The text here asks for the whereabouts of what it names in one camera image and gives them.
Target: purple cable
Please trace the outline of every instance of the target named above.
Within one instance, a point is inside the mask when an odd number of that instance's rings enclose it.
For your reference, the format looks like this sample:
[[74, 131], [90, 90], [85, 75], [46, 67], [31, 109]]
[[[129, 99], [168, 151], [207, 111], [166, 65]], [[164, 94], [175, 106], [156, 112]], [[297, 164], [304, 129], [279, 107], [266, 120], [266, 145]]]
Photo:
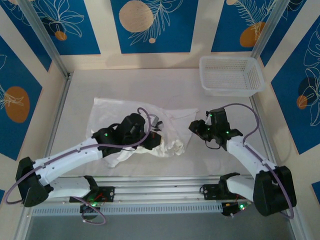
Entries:
[[[25, 175], [23, 175], [23, 177], [21, 177], [18, 181], [15, 182], [15, 184], [12, 185], [12, 187], [10, 187], [10, 189], [6, 192], [5, 196], [4, 196], [4, 202], [8, 205], [13, 205], [13, 204], [18, 204], [18, 203], [21, 203], [22, 202], [22, 199], [21, 200], [18, 200], [18, 201], [8, 201], [8, 198], [10, 196], [10, 194], [12, 193], [12, 191], [22, 182], [24, 181], [27, 177], [29, 177], [31, 174], [35, 173], [36, 171], [38, 171], [39, 169], [41, 168], [44, 168], [45, 166], [55, 162], [55, 161], [58, 161], [66, 156], [69, 156], [71, 154], [74, 154], [74, 153], [78, 153], [79, 151], [81, 150], [85, 150], [85, 149], [90, 149], [90, 148], [96, 148], [96, 147], [109, 147], [109, 148], [119, 148], [119, 149], [123, 149], [123, 148], [130, 148], [130, 147], [135, 147], [135, 146], [138, 146], [139, 144], [141, 144], [144, 140], [147, 139], [150, 131], [151, 131], [151, 119], [150, 119], [150, 115], [149, 113], [143, 108], [143, 107], [138, 107], [137, 109], [137, 112], [139, 114], [141, 114], [141, 111], [143, 111], [145, 114], [146, 114], [146, 118], [148, 120], [148, 130], [146, 131], [145, 133], [145, 136], [138, 142], [136, 143], [133, 143], [133, 144], [129, 144], [129, 145], [114, 145], [114, 144], [91, 144], [91, 145], [88, 145], [88, 146], [83, 146], [83, 147], [80, 147], [80, 149], [74, 149], [74, 150], [71, 150], [69, 152], [66, 152], [60, 156], [57, 156], [47, 162], [44, 163], [43, 166], [38, 166], [36, 168], [34, 168], [33, 170], [27, 172]], [[95, 222], [90, 222], [90, 221], [87, 221], [85, 220], [86, 223], [90, 223], [90, 224], [94, 224], [94, 225], [102, 225], [102, 224], [105, 224], [106, 223], [106, 218], [105, 216], [98, 210], [96, 209], [95, 207], [91, 206], [90, 203], [82, 200], [81, 198], [79, 197], [73, 197], [79, 201], [81, 201], [82, 203], [85, 203], [87, 204], [88, 206], [90, 206], [92, 209], [94, 209], [95, 211], [97, 211], [97, 213], [99, 213], [102, 217], [103, 217], [103, 223], [95, 223]]]
[[290, 211], [290, 215], [287, 215], [283, 212], [281, 212], [282, 215], [284, 215], [286, 218], [288, 219], [293, 219], [294, 216], [295, 216], [295, 213], [294, 213], [294, 209], [292, 207], [292, 203], [290, 201], [290, 198], [289, 198], [289, 195], [284, 187], [284, 185], [282, 184], [282, 182], [280, 181], [279, 177], [277, 176], [277, 174], [275, 173], [275, 171], [273, 171], [273, 169], [266, 163], [264, 163], [264, 160], [255, 152], [253, 151], [248, 145], [245, 145], [245, 142], [247, 140], [247, 138], [252, 135], [254, 132], [256, 132], [260, 126], [260, 119], [259, 119], [259, 116], [258, 114], [255, 112], [255, 110], [253, 110], [251, 107], [245, 105], [245, 104], [242, 104], [242, 103], [231, 103], [231, 104], [228, 104], [228, 105], [225, 105], [223, 106], [222, 108], [226, 108], [226, 107], [229, 107], [229, 106], [243, 106], [247, 109], [249, 109], [251, 112], [253, 112], [254, 114], [254, 117], [255, 117], [255, 121], [256, 121], [256, 127], [253, 131], [249, 132], [247, 135], [244, 136], [243, 138], [243, 145], [245, 146], [246, 149], [249, 150], [250, 153], [252, 153], [270, 172], [271, 174], [274, 176], [275, 180], [277, 181], [277, 183], [279, 184], [279, 187], [284, 195], [284, 198], [286, 200], [286, 202], [288, 203], [288, 207], [289, 207], [289, 211]]

